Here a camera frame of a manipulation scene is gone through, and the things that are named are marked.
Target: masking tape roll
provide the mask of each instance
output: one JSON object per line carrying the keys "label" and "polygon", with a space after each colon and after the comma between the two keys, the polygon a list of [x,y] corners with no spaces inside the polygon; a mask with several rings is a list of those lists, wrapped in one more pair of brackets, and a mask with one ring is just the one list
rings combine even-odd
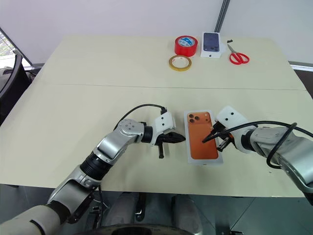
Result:
{"label": "masking tape roll", "polygon": [[191,60],[184,55],[174,55],[169,59],[168,63],[176,71],[186,71],[191,66]]}

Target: metal pole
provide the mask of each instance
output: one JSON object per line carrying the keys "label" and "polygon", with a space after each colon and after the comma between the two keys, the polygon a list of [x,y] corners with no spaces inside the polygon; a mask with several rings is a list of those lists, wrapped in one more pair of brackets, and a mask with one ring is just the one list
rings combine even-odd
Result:
{"label": "metal pole", "polygon": [[226,15],[226,11],[228,9],[229,2],[230,2],[230,0],[223,0],[221,11],[220,11],[219,17],[217,19],[215,30],[214,30],[214,32],[216,32],[216,33],[219,33],[221,30],[221,27],[222,27],[222,24],[223,24],[225,15]]}

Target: smartphone box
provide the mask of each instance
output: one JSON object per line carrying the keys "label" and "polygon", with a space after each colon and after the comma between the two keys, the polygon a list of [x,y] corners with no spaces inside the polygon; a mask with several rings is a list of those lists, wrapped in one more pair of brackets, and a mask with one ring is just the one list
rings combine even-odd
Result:
{"label": "smartphone box", "polygon": [[[190,113],[199,113],[199,112],[208,112],[210,114],[212,125],[215,124],[214,116],[211,110],[189,110],[184,111],[184,124],[185,124],[185,136],[186,136],[186,145],[187,145],[187,155],[188,155],[188,163],[194,165],[221,165],[223,164],[222,153],[218,151],[218,157],[216,159],[193,159],[191,157],[191,150],[190,150],[190,137],[189,137],[189,130],[188,130],[188,115]],[[215,139],[216,145],[219,145],[218,138]]]}
{"label": "smartphone box", "polygon": [[201,57],[219,59],[225,51],[226,46],[221,42],[220,33],[202,33]]}

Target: black cable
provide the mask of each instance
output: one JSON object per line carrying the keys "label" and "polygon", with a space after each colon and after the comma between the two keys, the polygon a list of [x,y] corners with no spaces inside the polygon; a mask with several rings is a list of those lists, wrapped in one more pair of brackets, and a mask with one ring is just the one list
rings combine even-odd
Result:
{"label": "black cable", "polygon": [[120,122],[121,120],[125,119],[125,117],[127,117],[128,114],[130,114],[130,113],[133,112],[134,110],[139,109],[139,108],[144,107],[144,106],[158,107],[158,108],[160,108],[162,111],[166,110],[165,107],[163,107],[163,106],[161,106],[161,105],[157,105],[157,104],[141,104],[141,105],[138,105],[138,106],[134,107],[133,109],[129,110],[129,111],[117,122],[117,124],[116,124],[116,126],[114,127],[113,130],[115,130],[115,129],[117,128],[117,125],[119,124],[119,122]]}
{"label": "black cable", "polygon": [[296,127],[297,123],[294,122],[293,124],[290,125],[288,130],[283,134],[283,136],[280,138],[280,140],[277,142],[277,144],[274,146],[274,148],[269,152],[268,157],[266,158],[266,163],[268,164],[269,167],[275,168],[275,169],[281,169],[280,165],[273,165],[270,161],[278,148],[283,144],[283,142],[287,139],[289,134],[292,132],[292,130]]}
{"label": "black cable", "polygon": [[[288,128],[291,126],[290,124],[287,124],[287,123],[284,123],[284,122],[279,122],[279,121],[253,121],[253,122],[248,122],[248,123],[245,123],[245,124],[242,124],[242,125],[235,126],[233,128],[227,129],[227,130],[222,131],[220,133],[217,133],[217,134],[215,134],[213,136],[205,138],[204,140],[202,140],[202,142],[205,143],[205,142],[208,142],[208,141],[210,141],[212,139],[220,137],[222,135],[229,134],[232,131],[236,131],[238,129],[241,129],[241,128],[244,128],[244,127],[247,127],[247,126],[254,126],[254,125],[258,125],[258,124],[273,124],[273,125],[285,126],[285,127],[288,127]],[[294,129],[313,138],[313,134],[311,132],[307,131],[307,130],[304,130],[304,129],[300,128],[300,127],[295,127]]]}
{"label": "black cable", "polygon": [[102,197],[102,190],[101,190],[101,185],[98,186],[98,189],[99,189],[99,196],[100,196],[100,202],[101,202],[101,215],[100,215],[100,222],[99,222],[99,227],[101,227],[101,222],[102,222],[102,216],[103,216],[103,197]]}

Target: scissors blade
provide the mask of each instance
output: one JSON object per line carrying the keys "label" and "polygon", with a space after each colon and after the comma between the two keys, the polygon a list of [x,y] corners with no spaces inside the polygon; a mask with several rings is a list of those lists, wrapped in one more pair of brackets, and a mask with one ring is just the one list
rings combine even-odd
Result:
{"label": "scissors blade", "polygon": [[236,53],[236,51],[230,45],[227,44],[227,46],[231,50],[231,52]]}

